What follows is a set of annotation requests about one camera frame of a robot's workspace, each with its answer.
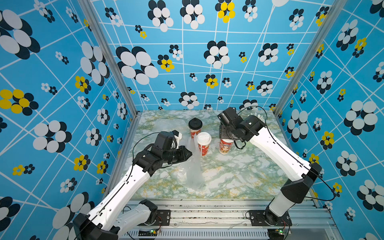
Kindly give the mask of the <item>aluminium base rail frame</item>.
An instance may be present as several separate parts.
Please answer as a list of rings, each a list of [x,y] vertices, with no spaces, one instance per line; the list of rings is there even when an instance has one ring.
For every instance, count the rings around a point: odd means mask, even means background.
[[[153,200],[155,226],[139,226],[124,240],[341,240],[331,213],[313,201],[293,206],[275,225],[264,220],[269,201]]]

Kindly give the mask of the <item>aluminium left corner post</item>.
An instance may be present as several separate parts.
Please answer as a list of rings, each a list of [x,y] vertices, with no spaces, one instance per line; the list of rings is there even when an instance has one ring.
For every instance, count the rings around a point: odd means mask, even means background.
[[[107,39],[102,31],[102,26],[98,22],[96,12],[93,10],[92,4],[90,1],[86,0],[79,0],[79,4],[82,8],[82,11],[85,14],[86,19],[89,21],[91,28],[93,30],[93,33],[95,35],[95,38],[106,58],[106,61],[109,65],[109,68],[111,70],[111,73],[113,74],[118,88],[121,91],[124,99],[126,100],[128,107],[133,115],[133,118],[140,117],[134,101],[132,100],[130,93],[128,91],[128,87],[123,79],[123,76],[118,68],[118,65],[114,59],[113,53],[108,45]]]

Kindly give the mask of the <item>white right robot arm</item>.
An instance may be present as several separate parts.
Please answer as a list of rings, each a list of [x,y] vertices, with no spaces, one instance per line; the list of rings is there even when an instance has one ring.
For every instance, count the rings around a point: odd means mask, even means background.
[[[265,222],[277,225],[296,204],[308,197],[310,188],[320,177],[322,167],[296,155],[270,131],[263,115],[242,118],[235,108],[218,114],[220,137],[234,142],[250,143],[262,150],[286,174],[288,180],[264,211]]]

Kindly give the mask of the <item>aluminium right corner post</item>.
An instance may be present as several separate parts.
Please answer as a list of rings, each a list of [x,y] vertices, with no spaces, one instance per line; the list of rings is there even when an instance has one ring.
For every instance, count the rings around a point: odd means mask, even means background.
[[[276,118],[278,118],[279,113],[283,110],[285,104],[288,102],[290,94],[292,93],[294,87],[298,84],[302,75],[307,70],[318,47],[320,46],[320,44],[323,43],[325,37],[333,27],[335,21],[337,20],[338,16],[340,15],[346,3],[347,3],[347,0],[338,0],[338,1],[334,1],[334,3],[331,5],[327,19],[324,21],[324,23],[316,33],[309,48],[307,49],[302,60],[300,61],[293,78],[288,83],[283,95],[281,96],[279,102],[277,103],[277,107],[274,110],[274,115]]]

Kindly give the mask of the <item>white paper straws bundle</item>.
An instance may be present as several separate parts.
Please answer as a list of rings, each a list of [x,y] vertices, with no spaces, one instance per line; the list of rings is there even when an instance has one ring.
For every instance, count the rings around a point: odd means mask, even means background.
[[[262,114],[259,114],[259,113],[255,113],[254,116],[257,117],[263,123],[266,123],[267,120],[268,120],[268,115],[265,115],[265,114],[262,115]]]

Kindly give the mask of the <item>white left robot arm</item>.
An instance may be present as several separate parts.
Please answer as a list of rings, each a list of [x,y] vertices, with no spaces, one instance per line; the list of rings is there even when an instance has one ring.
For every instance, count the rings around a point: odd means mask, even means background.
[[[123,213],[129,200],[164,164],[172,166],[193,154],[179,141],[182,133],[159,132],[153,144],[133,155],[133,163],[110,193],[89,213],[78,214],[73,221],[76,240],[117,240],[140,224],[152,225],[158,207],[149,200]]]

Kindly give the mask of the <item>translucent plastic carrier bag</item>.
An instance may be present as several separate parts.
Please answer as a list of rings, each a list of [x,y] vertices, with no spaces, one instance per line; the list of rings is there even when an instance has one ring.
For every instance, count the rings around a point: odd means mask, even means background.
[[[192,152],[192,156],[177,167],[177,181],[184,187],[199,190],[205,185],[202,171],[202,156],[198,147],[197,140],[191,137],[183,137],[180,144],[186,146]]]

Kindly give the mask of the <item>red cup white lid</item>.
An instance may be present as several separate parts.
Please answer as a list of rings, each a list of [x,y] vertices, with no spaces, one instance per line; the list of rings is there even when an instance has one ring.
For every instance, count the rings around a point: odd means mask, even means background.
[[[200,132],[197,135],[198,148],[202,157],[207,155],[211,141],[212,137],[207,132]]]

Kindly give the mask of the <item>aluminium corner post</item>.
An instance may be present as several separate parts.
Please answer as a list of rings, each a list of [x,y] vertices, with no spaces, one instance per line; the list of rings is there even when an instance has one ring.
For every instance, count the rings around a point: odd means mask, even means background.
[[[79,4],[82,8],[82,11],[85,14],[86,19],[89,21],[91,28],[93,30],[93,33],[95,35],[95,38],[106,58],[106,61],[109,65],[109,68],[111,70],[111,73],[113,74],[118,88],[121,91],[124,99],[126,100],[128,107],[133,115],[133,118],[140,117],[134,101],[132,100],[130,93],[128,91],[128,87],[123,79],[123,76],[118,68],[118,65],[114,59],[113,53],[108,45],[107,39],[102,31],[102,26],[98,22],[96,12],[93,10],[92,4],[90,1],[86,0],[79,0]]]
[[[324,23],[316,33],[309,48],[307,49],[302,60],[300,61],[293,78],[288,83],[283,95],[281,96],[279,102],[277,103],[277,107],[274,110],[274,115],[276,118],[278,118],[279,113],[283,110],[285,104],[288,102],[290,94],[292,93],[294,87],[298,84],[302,75],[307,70],[318,47],[320,46],[320,44],[323,43],[325,37],[333,27],[335,21],[337,20],[338,16],[340,15],[346,3],[347,3],[347,0],[338,0],[338,1],[334,1],[334,3],[331,5],[327,19],[324,21]]]

